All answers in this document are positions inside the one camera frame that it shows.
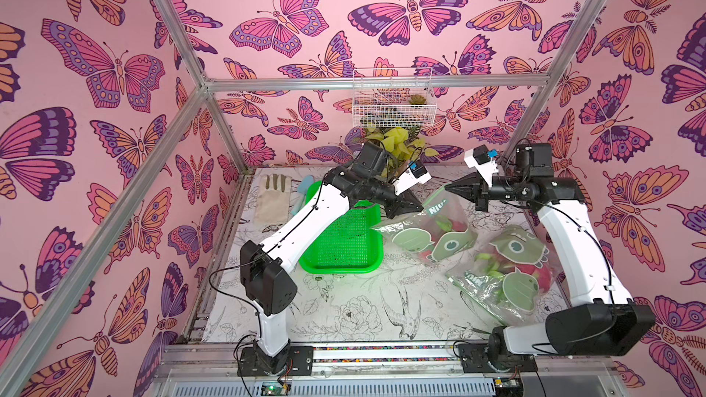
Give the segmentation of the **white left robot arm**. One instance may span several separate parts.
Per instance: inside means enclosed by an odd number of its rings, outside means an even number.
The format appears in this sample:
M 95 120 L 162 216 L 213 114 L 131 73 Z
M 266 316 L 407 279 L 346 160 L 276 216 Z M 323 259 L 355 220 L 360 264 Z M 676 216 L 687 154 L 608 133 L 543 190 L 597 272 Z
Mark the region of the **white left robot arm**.
M 365 143 L 354 159 L 325 174 L 314 198 L 279 231 L 259 244 L 247 241 L 241 247 L 240 281 L 257 310 L 254 354 L 264 373 L 278 375 L 290 365 L 286 309 L 298 291 L 290 274 L 319 235 L 361 201 L 382 206 L 389 219 L 423 210 L 411 189 L 429 182 L 431 174 L 417 160 L 388 182 L 382 171 L 389 157 L 384 148 Z

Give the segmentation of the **red dragon fruit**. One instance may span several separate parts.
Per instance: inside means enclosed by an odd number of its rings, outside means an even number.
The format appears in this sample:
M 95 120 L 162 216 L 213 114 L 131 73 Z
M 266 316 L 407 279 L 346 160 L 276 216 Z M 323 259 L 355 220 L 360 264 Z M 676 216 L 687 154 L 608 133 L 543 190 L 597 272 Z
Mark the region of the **red dragon fruit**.
M 477 233 L 466 222 L 439 217 L 435 226 L 439 229 L 432 235 L 431 243 L 420 253 L 423 259 L 439 262 L 472 247 Z

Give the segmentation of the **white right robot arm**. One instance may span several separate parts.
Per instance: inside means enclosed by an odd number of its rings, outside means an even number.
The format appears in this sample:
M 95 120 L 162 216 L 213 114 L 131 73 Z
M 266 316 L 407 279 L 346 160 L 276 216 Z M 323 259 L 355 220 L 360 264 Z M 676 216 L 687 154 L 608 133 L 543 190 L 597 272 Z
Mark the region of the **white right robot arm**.
M 519 146 L 511 176 L 498 174 L 498 153 L 485 145 L 465 153 L 471 172 L 446 191 L 487 211 L 492 201 L 520 201 L 549 233 L 569 288 L 569 308 L 542 323 L 496 327 L 487 356 L 495 369 L 513 369 L 529 357 L 622 357 L 656 321 L 618 279 L 594 233 L 588 206 L 573 178 L 555 176 L 548 143 Z

